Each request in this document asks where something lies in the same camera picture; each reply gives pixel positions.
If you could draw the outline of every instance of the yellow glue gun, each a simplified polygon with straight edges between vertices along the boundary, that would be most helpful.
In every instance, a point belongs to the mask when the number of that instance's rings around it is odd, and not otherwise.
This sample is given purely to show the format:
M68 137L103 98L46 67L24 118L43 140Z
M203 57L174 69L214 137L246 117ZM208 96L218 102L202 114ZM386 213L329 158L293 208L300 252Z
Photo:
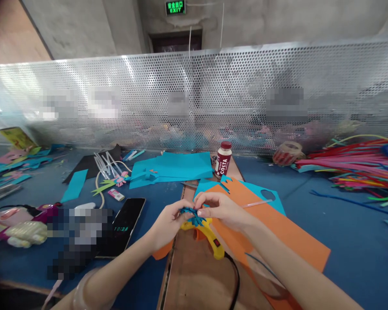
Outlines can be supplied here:
M214 252L214 258L217 260L221 260L224 258L224 249L223 246L220 244L220 242L217 240L216 235L213 233L213 231L210 228L210 223L212 219L206 218L205 221L203 221L204 226L194 226L193 223L187 221L184 224L181 225L182 230L189 230L189 229L198 229L201 231L206 237L208 242L211 245L211 248Z

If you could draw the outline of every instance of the phone screen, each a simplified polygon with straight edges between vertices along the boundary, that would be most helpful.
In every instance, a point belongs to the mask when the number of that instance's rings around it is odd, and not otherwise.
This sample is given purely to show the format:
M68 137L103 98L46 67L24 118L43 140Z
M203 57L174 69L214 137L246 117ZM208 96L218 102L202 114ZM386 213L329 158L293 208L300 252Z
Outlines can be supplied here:
M128 246L135 225L145 204L145 198L128 198L112 224L112 237L97 257L115 258Z

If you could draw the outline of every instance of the green exit sign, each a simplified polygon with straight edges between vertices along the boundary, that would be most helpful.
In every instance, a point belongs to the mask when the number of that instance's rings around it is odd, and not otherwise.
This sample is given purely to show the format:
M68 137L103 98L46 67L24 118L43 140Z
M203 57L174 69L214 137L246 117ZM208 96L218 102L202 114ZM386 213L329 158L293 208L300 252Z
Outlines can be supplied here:
M185 14L185 0L165 2L165 9L167 11L167 16L175 14Z

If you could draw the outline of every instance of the bottle cap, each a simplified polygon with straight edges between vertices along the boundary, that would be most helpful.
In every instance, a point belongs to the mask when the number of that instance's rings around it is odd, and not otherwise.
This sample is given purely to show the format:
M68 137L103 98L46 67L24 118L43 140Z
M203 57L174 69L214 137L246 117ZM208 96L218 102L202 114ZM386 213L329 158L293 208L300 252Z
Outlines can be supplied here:
M223 149L231 149L232 143L230 141L223 141L223 142L221 142L221 147Z

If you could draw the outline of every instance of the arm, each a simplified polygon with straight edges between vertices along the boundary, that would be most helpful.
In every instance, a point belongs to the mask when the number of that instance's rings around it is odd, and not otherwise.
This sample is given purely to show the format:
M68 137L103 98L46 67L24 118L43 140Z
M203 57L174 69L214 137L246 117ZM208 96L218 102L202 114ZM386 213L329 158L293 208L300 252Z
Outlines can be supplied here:
M181 225L192 214L179 214L182 207L193 207L194 204L187 200L180 200L172 205L167 205L150 230L121 255L99 269L86 282L83 289L83 298L92 309L101 309L116 296L144 263L155 251L169 243L177 234ZM52 309L72 309L75 290L67 294Z
M201 217L217 217L238 228L268 263L281 283L306 310L362 309L331 280L288 248L261 221L221 193L200 193L195 208L203 203L215 208L198 211Z

